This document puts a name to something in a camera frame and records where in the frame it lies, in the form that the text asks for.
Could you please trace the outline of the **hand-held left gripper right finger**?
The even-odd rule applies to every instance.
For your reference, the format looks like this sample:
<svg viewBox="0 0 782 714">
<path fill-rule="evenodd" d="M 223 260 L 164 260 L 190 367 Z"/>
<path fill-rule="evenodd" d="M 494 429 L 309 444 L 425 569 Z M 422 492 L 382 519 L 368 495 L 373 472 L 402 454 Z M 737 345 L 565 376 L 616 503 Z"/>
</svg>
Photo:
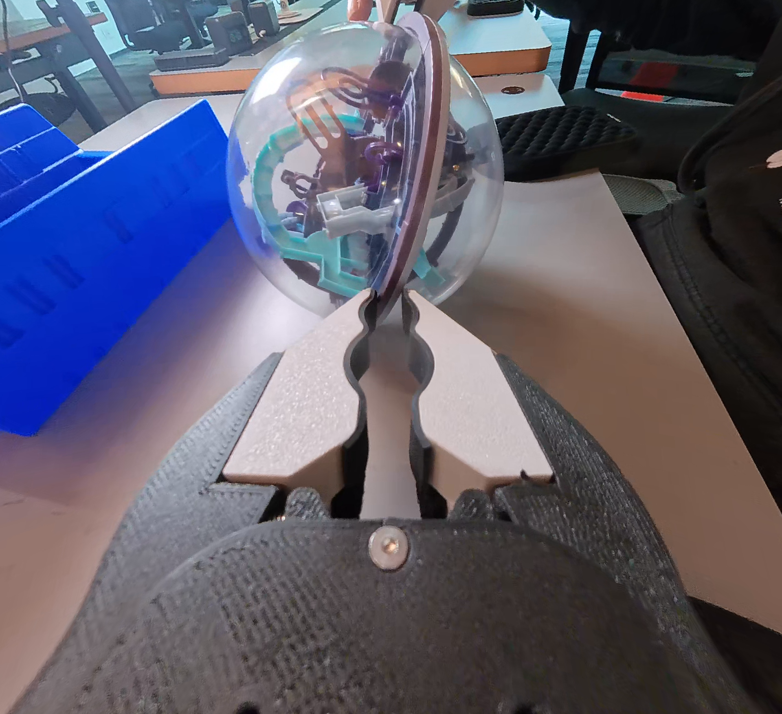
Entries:
<svg viewBox="0 0 782 714">
<path fill-rule="evenodd" d="M 553 468 L 494 350 L 416 291 L 403 295 L 412 402 L 410 460 L 422 513 L 492 495 Z"/>
</svg>

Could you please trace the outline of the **small black speaker box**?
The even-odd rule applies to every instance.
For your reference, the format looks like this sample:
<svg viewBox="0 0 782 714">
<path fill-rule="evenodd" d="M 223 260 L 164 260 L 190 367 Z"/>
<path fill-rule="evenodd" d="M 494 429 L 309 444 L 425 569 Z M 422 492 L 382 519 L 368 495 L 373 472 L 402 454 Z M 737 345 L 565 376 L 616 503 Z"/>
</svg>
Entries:
<svg viewBox="0 0 782 714">
<path fill-rule="evenodd" d="M 249 3 L 248 14 L 258 39 L 269 39 L 279 34 L 279 16 L 273 0 L 256 0 Z"/>
</svg>

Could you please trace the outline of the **black power station box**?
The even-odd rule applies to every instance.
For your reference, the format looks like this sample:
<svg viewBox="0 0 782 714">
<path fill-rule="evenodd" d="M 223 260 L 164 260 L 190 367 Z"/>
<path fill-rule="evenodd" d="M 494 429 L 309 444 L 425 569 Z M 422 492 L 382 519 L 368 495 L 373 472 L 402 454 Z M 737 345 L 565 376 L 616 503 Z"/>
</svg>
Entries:
<svg viewBox="0 0 782 714">
<path fill-rule="evenodd" d="M 209 17 L 205 20 L 205 26 L 215 48 L 226 50 L 229 56 L 252 48 L 248 24 L 240 11 Z"/>
</svg>

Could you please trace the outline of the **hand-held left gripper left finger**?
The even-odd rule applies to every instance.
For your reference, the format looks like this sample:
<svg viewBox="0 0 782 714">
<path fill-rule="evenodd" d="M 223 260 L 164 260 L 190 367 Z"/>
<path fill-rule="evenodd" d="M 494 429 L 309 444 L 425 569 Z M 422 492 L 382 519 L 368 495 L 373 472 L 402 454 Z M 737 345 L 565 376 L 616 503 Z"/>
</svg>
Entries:
<svg viewBox="0 0 782 714">
<path fill-rule="evenodd" d="M 376 293 L 360 291 L 280 356 L 224 465 L 229 483 L 313 489 L 331 513 L 360 513 Z"/>
</svg>

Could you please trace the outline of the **orange-edged grey desk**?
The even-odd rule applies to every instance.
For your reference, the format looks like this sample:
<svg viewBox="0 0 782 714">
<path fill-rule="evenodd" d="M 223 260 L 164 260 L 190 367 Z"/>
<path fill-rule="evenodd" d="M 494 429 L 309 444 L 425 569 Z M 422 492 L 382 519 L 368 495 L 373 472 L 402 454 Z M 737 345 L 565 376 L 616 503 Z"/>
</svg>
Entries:
<svg viewBox="0 0 782 714">
<path fill-rule="evenodd" d="M 473 18 L 466 0 L 459 0 L 440 20 L 450 53 L 473 76 L 542 73 L 551 55 L 551 41 L 527 10 L 517 15 Z M 251 57 L 231 58 L 221 67 L 163 73 L 150 81 L 164 97 L 244 92 L 259 71 L 279 51 L 316 29 L 299 30 L 279 44 Z"/>
</svg>

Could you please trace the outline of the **clear plastic maze ball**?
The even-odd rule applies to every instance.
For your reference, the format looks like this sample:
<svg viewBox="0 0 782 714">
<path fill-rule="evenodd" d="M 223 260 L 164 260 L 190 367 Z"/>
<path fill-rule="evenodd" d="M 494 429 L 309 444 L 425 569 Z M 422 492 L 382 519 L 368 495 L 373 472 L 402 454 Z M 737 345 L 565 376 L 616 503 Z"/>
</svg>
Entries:
<svg viewBox="0 0 782 714">
<path fill-rule="evenodd" d="M 264 276 L 322 317 L 369 291 L 459 289 L 500 218 L 496 123 L 431 18 L 349 22 L 276 53 L 228 143 L 231 213 Z"/>
</svg>

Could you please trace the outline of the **grey-green chair seat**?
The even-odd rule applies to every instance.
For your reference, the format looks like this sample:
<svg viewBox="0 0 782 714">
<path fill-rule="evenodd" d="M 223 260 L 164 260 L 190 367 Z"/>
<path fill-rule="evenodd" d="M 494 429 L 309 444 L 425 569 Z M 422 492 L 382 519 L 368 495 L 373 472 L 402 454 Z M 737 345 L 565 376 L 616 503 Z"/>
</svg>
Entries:
<svg viewBox="0 0 782 714">
<path fill-rule="evenodd" d="M 624 216 L 646 216 L 683 198 L 671 181 L 613 174 L 604 174 L 603 179 Z"/>
</svg>

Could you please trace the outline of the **blue plastic bin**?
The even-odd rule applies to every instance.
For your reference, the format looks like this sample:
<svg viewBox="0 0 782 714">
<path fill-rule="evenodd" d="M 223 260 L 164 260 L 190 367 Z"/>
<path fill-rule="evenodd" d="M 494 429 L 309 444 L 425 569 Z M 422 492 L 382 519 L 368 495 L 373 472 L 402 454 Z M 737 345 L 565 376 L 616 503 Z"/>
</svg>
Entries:
<svg viewBox="0 0 782 714">
<path fill-rule="evenodd" d="M 80 149 L 32 106 L 1 113 L 1 221 L 108 157 Z"/>
<path fill-rule="evenodd" d="M 1 222 L 1 428 L 34 435 L 230 216 L 204 100 Z"/>
</svg>

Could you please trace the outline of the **long black bar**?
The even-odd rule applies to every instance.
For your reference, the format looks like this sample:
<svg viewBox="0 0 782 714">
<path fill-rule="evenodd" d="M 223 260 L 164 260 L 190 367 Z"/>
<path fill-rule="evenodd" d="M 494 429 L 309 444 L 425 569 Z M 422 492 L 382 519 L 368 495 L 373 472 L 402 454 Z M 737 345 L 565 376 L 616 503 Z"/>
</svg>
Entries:
<svg viewBox="0 0 782 714">
<path fill-rule="evenodd" d="M 215 46 L 169 51 L 157 54 L 153 59 L 156 69 L 163 73 L 221 67 L 227 64 L 229 60 L 228 50 Z"/>
</svg>

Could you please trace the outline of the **black desk mat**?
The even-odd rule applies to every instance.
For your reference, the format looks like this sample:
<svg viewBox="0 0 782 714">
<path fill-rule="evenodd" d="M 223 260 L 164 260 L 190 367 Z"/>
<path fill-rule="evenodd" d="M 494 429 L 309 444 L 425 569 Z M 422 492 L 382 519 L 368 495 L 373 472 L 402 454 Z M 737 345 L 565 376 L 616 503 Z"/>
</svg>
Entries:
<svg viewBox="0 0 782 714">
<path fill-rule="evenodd" d="M 296 35 L 299 30 L 316 29 L 329 23 L 343 22 L 346 16 L 346 2 L 347 0 L 301 0 L 294 6 L 294 11 L 297 11 L 298 15 L 288 23 L 280 19 L 280 29 L 276 35 L 257 37 L 250 50 L 235 55 L 235 58 L 260 54 L 289 36 Z"/>
</svg>

